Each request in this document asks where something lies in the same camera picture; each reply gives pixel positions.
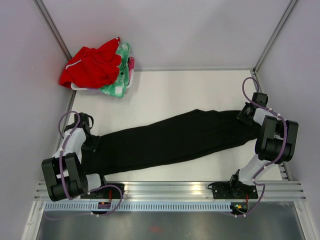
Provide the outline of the green white patterned garment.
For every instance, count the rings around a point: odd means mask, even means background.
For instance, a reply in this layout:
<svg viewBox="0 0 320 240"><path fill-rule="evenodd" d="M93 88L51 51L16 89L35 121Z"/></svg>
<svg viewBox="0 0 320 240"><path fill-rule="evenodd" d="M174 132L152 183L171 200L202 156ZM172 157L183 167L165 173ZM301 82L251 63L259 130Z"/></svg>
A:
<svg viewBox="0 0 320 240"><path fill-rule="evenodd" d="M131 45L127 42L121 43L115 53L121 57L117 79L113 84L99 88L99 91L105 95L122 98L133 79L135 58L131 56Z"/></svg>

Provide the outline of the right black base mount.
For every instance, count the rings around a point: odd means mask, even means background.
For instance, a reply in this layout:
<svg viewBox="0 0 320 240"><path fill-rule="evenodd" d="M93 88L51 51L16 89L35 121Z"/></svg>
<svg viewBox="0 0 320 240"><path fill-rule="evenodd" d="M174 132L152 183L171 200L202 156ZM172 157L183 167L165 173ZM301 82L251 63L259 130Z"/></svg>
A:
<svg viewBox="0 0 320 240"><path fill-rule="evenodd" d="M255 185L247 185L239 180L238 170L229 181L216 181L207 186L211 190L215 200L246 200L258 199L258 192Z"/></svg>

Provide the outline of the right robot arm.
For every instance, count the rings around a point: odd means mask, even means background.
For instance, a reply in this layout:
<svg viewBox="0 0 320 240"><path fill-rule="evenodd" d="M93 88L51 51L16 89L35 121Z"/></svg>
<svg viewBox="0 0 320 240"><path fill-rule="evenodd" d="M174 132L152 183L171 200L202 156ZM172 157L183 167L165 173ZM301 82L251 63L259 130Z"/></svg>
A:
<svg viewBox="0 0 320 240"><path fill-rule="evenodd" d="M246 125L261 126L255 143L255 155L230 179L228 193L235 199L257 199L258 180L273 166L293 158L299 124L285 120L267 109L268 96L255 92L237 119Z"/></svg>

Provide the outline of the pink white garment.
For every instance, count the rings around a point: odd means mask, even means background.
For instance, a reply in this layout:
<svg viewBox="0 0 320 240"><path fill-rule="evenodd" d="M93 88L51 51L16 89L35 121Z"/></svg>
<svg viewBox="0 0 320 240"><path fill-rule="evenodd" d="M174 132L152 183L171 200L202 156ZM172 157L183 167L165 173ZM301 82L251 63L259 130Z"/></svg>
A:
<svg viewBox="0 0 320 240"><path fill-rule="evenodd" d="M134 68L135 68L135 58L133 56L130 56L128 58L128 73L129 73L129 76L131 76L133 74Z"/></svg>

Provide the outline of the black trousers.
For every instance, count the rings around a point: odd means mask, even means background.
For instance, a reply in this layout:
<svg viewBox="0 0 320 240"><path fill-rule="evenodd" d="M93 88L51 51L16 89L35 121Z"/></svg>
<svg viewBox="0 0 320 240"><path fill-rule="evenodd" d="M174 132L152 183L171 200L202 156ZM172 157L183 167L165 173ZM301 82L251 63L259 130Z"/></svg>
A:
<svg viewBox="0 0 320 240"><path fill-rule="evenodd" d="M195 160L244 145L261 125L244 124L238 110L199 110L103 135L95 152L82 151L87 175L102 176Z"/></svg>

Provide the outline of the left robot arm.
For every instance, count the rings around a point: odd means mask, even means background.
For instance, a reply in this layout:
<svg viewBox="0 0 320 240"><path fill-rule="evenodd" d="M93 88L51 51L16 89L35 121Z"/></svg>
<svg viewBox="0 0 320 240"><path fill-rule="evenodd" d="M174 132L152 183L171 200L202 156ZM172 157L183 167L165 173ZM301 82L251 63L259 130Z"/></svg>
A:
<svg viewBox="0 0 320 240"><path fill-rule="evenodd" d="M48 196L53 202L90 193L99 199L105 198L109 186L101 181L99 174L86 174L82 166L83 151L91 154L98 149L100 137L91 134L94 119L83 112L71 113L74 122L64 128L58 150L41 163Z"/></svg>

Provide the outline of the red garment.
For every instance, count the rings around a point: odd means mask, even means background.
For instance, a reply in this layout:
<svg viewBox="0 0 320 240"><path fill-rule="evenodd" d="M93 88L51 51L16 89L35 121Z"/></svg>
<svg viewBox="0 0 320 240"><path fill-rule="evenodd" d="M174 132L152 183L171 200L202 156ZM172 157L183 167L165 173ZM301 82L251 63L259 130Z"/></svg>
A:
<svg viewBox="0 0 320 240"><path fill-rule="evenodd" d="M112 85L120 73L122 58L116 54L120 43L121 38L115 37L99 48L82 47L65 65L59 85L69 89L72 83L94 89Z"/></svg>

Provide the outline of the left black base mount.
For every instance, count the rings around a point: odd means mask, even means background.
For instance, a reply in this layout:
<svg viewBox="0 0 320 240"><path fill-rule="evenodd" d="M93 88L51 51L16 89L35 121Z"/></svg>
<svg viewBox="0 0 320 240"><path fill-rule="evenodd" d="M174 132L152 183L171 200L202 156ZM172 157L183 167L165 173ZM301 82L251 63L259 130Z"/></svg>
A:
<svg viewBox="0 0 320 240"><path fill-rule="evenodd" d="M121 194L123 195L125 192L125 185L123 183L111 183L111 185L112 186L95 190L90 194L83 194L80 196L80 198L95 200L120 200Z"/></svg>

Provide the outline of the white laundry basket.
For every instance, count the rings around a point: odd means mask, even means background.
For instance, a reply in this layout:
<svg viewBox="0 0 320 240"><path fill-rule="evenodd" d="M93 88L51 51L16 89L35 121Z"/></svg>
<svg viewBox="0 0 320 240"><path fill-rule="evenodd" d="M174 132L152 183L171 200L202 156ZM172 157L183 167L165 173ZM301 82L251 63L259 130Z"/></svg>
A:
<svg viewBox="0 0 320 240"><path fill-rule="evenodd" d="M126 90L131 87L135 72L134 68L134 72L131 76L129 76L128 60L127 63L124 65L124 69L125 71L119 73L119 78L112 85L106 85L101 88L83 88L76 86L74 83L71 83L71 89L74 91L78 91L82 94L108 95L117 98L122 98L126 93Z"/></svg>

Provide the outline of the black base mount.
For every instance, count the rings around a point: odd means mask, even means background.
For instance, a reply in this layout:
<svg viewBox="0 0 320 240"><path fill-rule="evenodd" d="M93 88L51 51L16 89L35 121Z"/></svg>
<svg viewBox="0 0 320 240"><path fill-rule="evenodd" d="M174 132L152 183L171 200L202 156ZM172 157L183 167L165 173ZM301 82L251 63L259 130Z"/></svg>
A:
<svg viewBox="0 0 320 240"><path fill-rule="evenodd" d="M246 200L258 199L258 192L255 185L247 185L239 180L238 170L229 181L216 181L207 186L211 190L215 200Z"/></svg>
<svg viewBox="0 0 320 240"><path fill-rule="evenodd" d="M123 183L111 183L111 185L112 186L95 190L90 194L83 194L80 196L80 198L95 200L120 200L121 194L123 195L125 192L125 185Z"/></svg>

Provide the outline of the aluminium mounting rail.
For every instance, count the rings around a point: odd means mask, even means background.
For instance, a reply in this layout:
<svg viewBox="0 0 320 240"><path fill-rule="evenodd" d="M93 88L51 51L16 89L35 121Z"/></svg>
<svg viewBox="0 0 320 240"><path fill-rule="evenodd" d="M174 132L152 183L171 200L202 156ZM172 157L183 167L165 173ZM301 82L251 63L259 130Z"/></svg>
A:
<svg viewBox="0 0 320 240"><path fill-rule="evenodd" d="M306 201L298 181L261 181L265 185L262 200ZM133 202L212 202L213 193L207 181L124 181L125 201Z"/></svg>

